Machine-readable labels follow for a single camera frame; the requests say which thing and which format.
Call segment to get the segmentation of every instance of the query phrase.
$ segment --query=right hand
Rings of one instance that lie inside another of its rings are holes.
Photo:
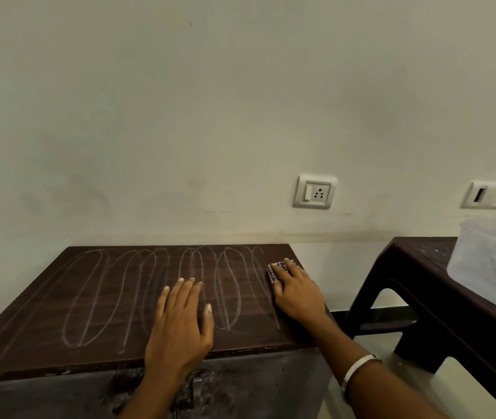
[[[289,259],[284,261],[292,276],[282,267],[271,265],[278,277],[273,285],[277,306],[304,327],[327,317],[326,301],[316,283],[304,269]]]

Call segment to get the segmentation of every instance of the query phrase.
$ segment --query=switch plate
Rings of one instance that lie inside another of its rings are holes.
[[[302,173],[298,176],[293,207],[328,209],[336,187],[337,178],[334,176]]]
[[[465,194],[463,209],[496,209],[496,182],[473,181]]]

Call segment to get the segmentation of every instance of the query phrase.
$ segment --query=dark brown plastic stool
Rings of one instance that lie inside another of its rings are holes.
[[[342,328],[354,338],[378,294],[395,291],[419,316],[395,353],[435,373],[453,357],[496,399],[496,305],[446,273],[454,237],[397,237],[379,255]]]

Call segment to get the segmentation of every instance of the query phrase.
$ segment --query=plastic container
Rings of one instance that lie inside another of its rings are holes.
[[[496,305],[496,217],[461,223],[448,275]]]

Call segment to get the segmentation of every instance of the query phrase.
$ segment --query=white bracelet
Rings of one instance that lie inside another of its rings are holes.
[[[360,369],[362,366],[364,366],[366,363],[368,363],[369,361],[372,361],[372,360],[376,360],[376,361],[381,362],[380,358],[376,357],[373,354],[368,354],[368,356],[364,356],[362,359],[357,360],[355,362],[355,364],[353,366],[351,366],[351,368],[349,369],[349,371],[345,375],[343,383],[341,384],[341,396],[343,397],[343,400],[345,400],[347,402],[347,404],[349,403],[349,401],[347,400],[345,393],[347,391],[347,385],[349,384],[349,381],[351,380],[352,375],[354,375],[358,369]]]

